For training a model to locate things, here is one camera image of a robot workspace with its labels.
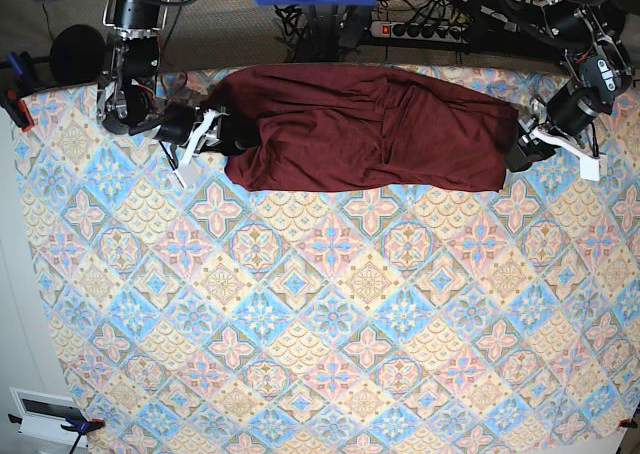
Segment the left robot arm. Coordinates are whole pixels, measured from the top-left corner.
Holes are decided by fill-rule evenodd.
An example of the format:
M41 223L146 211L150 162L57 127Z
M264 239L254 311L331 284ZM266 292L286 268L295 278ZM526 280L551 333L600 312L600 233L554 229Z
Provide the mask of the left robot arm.
M505 156L511 172L523 172L562 149L579 161L582 179L606 173L595 121L612 113L632 84L634 68L622 44L621 22L602 7L612 0L497 0L521 31L558 49L570 78L550 99L534 97L519 120L518 138Z

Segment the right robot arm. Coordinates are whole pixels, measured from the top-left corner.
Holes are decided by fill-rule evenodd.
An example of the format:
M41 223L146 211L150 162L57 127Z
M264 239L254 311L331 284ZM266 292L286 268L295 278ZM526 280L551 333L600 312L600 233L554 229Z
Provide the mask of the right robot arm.
M260 143L255 121L231 114L223 105L206 114L155 94L163 54L159 33L167 12L197 1L108 0L103 12L103 24L111 31L107 37L89 26L73 26L51 50L50 67L59 83L98 83L97 116L108 132L149 135L172 168L181 162L179 148L234 157Z

